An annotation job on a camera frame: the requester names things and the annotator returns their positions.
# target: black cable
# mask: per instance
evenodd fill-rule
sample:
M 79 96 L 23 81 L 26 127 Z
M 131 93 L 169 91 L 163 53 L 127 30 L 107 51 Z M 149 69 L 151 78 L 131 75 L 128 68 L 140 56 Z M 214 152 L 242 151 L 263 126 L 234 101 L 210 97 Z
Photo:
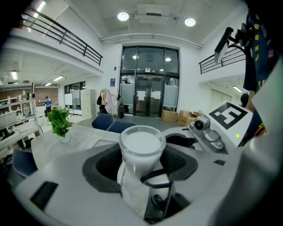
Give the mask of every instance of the black cable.
M 253 73 L 253 75 L 255 75 L 255 72 L 254 72 L 254 69 L 253 69 L 252 63 L 251 63 L 251 58 L 252 58 L 251 55 L 248 55 L 243 48 L 241 48 L 240 46 L 238 46 L 236 44 L 231 44 L 231 45 L 228 46 L 228 48 L 232 48 L 232 47 L 237 48 L 244 53 L 244 55 L 246 56 L 247 62 L 249 64 L 249 67 L 251 68 L 251 72 Z

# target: black railing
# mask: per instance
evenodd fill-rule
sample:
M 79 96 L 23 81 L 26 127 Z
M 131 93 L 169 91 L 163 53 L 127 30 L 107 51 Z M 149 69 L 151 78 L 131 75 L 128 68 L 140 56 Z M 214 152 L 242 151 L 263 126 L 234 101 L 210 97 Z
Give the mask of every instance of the black railing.
M 23 15 L 25 15 L 23 16 L 23 26 L 27 27 L 28 31 L 35 30 L 44 34 L 45 37 L 48 36 L 55 39 L 59 42 L 59 44 L 64 44 L 80 52 L 84 57 L 86 56 L 100 66 L 102 56 L 74 33 L 64 28 L 61 24 L 52 20 L 50 17 L 37 12 L 33 8 L 28 8 Z
M 216 64 L 214 62 L 214 55 L 211 55 L 210 57 L 206 58 L 205 60 L 199 62 L 200 66 L 200 74 L 203 74 L 205 72 L 210 72 L 212 70 L 215 70 L 217 68 L 221 68 L 224 66 L 227 66 L 229 64 L 234 64 L 236 62 L 245 60 L 244 53 L 236 48 L 232 48 L 232 50 L 225 53 L 224 57 L 222 58 L 221 62 L 219 64 Z

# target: poster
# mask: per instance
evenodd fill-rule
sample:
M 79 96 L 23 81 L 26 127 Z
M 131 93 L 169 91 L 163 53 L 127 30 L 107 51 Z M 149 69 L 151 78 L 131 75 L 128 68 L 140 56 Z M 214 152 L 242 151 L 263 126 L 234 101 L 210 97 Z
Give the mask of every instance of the poster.
M 115 79 L 110 79 L 110 87 L 114 87 L 115 86 Z

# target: person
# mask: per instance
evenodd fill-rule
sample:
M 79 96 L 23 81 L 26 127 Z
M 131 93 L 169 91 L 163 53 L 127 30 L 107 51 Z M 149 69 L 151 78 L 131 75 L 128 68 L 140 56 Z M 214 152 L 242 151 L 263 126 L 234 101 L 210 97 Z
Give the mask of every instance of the person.
M 249 95 L 247 93 L 243 94 L 241 96 L 241 107 L 245 108 L 248 104 L 248 101 L 249 101 Z
M 48 112 L 51 112 L 51 104 L 52 104 L 52 101 L 49 99 L 49 97 L 45 97 L 45 106 L 46 106 L 46 111 L 47 113 Z
M 247 23 L 252 24 L 255 33 L 251 47 L 251 56 L 249 56 L 251 65 L 249 65 L 249 62 L 246 60 L 246 72 L 243 85 L 246 90 L 249 90 L 249 99 L 246 109 L 253 112 L 252 120 L 245 136 L 246 141 L 265 133 L 265 127 L 251 99 L 264 85 L 264 82 L 267 80 L 279 58 L 279 51 L 274 48 L 274 44 L 264 24 L 260 21 L 259 16 L 251 10 L 249 10 L 248 13 Z

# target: double glass door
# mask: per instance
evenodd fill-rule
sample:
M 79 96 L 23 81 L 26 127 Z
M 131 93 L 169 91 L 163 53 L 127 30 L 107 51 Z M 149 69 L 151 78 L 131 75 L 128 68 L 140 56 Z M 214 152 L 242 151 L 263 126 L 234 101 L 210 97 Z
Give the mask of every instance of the double glass door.
M 160 117 L 163 99 L 163 76 L 137 75 L 135 115 Z

